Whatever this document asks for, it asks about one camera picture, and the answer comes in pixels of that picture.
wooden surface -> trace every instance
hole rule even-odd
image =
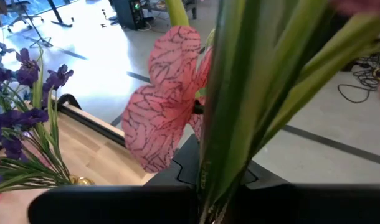
[[[123,136],[123,131],[68,105],[70,109]],[[122,146],[65,114],[59,114],[60,150],[70,173],[88,177],[97,185],[143,185],[154,174],[146,173]],[[30,202],[45,190],[2,194],[0,224],[26,224]]]

gold vase base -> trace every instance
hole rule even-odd
[[[76,175],[70,175],[70,181],[74,185],[78,186],[92,186],[96,185],[92,180],[86,177],[77,177]]]

electronic device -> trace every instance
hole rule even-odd
[[[140,0],[112,0],[112,2],[122,27],[133,30],[146,27]]]

chair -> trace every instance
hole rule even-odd
[[[11,32],[10,27],[13,26],[16,22],[22,21],[25,24],[27,24],[26,19],[33,20],[33,18],[40,18],[42,22],[44,22],[43,18],[41,16],[29,16],[26,14],[27,5],[29,5],[29,1],[19,1],[14,2],[14,0],[11,0],[11,4],[7,5],[7,11],[8,12],[15,12],[18,14],[18,16],[7,26],[7,30]]]

white floor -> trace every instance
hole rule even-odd
[[[200,2],[198,19],[190,21],[203,41],[214,27],[216,2]],[[126,71],[149,77],[148,55],[153,42],[168,29],[169,21],[164,20],[167,14],[154,13],[162,19],[157,19],[152,30],[123,32],[120,26],[109,25],[101,9],[112,13],[107,0],[80,0],[59,8],[67,23],[75,18],[72,28],[50,23],[55,19],[51,11],[42,15],[45,24],[35,23],[40,33],[51,37],[54,44],[44,49],[46,69],[55,70],[66,63],[75,71],[60,93],[73,94],[85,111],[110,123],[123,111],[131,93],[146,84],[128,76]],[[102,28],[101,23],[107,23],[107,27]],[[23,24],[17,24],[12,31],[9,34],[4,30],[5,43],[17,50],[38,39],[34,30],[27,30]],[[0,41],[3,41],[1,29]],[[31,55],[37,54],[37,49],[31,49]],[[17,67],[13,60],[14,56],[9,55],[4,63]],[[338,93],[336,87],[341,83],[358,84],[350,73],[337,74],[289,125],[380,156],[379,95],[371,93],[368,101],[352,104]],[[361,90],[346,93],[355,100],[366,94]],[[186,127],[182,143],[191,134],[191,128]],[[380,164],[286,131],[280,131],[254,160],[292,182],[380,183]]]

